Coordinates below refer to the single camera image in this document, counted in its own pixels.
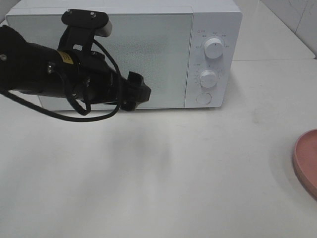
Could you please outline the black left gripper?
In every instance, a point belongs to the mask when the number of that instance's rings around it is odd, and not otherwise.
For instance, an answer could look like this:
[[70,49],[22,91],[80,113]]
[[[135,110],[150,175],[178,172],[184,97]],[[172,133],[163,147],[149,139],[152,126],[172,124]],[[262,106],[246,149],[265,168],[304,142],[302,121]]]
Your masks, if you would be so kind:
[[151,89],[145,85],[143,76],[130,71],[127,78],[123,77],[108,52],[72,51],[71,57],[77,67],[71,77],[73,106],[78,106],[79,100],[86,106],[119,105],[124,111],[134,111],[149,100]]

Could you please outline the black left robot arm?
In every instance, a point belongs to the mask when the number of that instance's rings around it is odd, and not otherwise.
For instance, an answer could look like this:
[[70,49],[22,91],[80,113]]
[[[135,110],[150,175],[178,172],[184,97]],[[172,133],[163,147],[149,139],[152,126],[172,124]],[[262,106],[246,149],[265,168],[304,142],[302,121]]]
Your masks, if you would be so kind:
[[93,104],[116,105],[133,111],[150,98],[143,76],[118,76],[108,53],[77,49],[51,49],[27,42],[8,26],[0,28],[0,87],[5,91],[64,98],[80,114]]

